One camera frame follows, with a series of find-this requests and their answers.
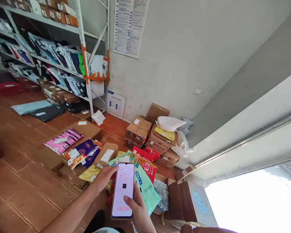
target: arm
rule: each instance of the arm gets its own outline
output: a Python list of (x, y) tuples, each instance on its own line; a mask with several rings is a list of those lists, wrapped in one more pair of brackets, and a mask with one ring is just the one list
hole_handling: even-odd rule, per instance
[(90, 204), (105, 188), (111, 176), (117, 170), (118, 167), (104, 167), (91, 185), (51, 221), (41, 233), (73, 233)]

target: red box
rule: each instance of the red box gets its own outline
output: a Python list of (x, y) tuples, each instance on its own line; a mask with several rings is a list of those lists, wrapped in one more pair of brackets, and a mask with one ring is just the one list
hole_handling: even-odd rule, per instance
[(136, 155), (139, 155), (140, 157), (143, 157), (143, 150), (139, 147), (134, 146), (132, 152)]
[(153, 154), (153, 160), (154, 160), (154, 161), (158, 160), (159, 157), (161, 157), (161, 155), (160, 155), (158, 152), (152, 150), (152, 149), (149, 148), (149, 147), (146, 147), (146, 148), (145, 148), (145, 152), (148, 152), (148, 153), (150, 153), (150, 154)]
[(153, 162), (153, 157), (154, 157), (154, 154), (150, 154), (149, 152), (146, 152), (146, 151), (143, 152), (143, 158), (148, 160), (150, 163)]

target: smartphone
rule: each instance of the smartphone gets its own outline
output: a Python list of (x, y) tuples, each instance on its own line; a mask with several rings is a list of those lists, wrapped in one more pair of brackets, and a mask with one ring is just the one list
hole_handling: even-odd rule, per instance
[(112, 219), (132, 218), (133, 212), (124, 202), (124, 196), (134, 197), (134, 174), (135, 165), (133, 163), (120, 162), (116, 173), (114, 196), (112, 203)]

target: gray wall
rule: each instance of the gray wall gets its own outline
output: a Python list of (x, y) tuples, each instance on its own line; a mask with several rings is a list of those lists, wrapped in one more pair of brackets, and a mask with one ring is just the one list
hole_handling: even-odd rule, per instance
[(290, 75), (291, 15), (194, 117), (189, 145), (200, 143)]

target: white wall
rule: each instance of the white wall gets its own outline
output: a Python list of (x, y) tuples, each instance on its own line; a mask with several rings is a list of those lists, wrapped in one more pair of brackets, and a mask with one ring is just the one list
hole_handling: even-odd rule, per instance
[[(193, 164), (208, 158), (231, 142), (263, 128), (291, 113), (291, 76), (255, 101), (220, 129), (195, 146), (197, 153), (190, 159)], [(194, 175), (212, 182), (218, 177), (256, 169), (259, 164), (273, 163), (291, 158), (291, 124), (250, 141), (208, 164), (200, 166)]]
[(112, 52), (111, 2), (109, 89), (126, 96), (127, 120), (152, 102), (193, 118), (291, 13), (291, 0), (151, 0), (134, 59)]

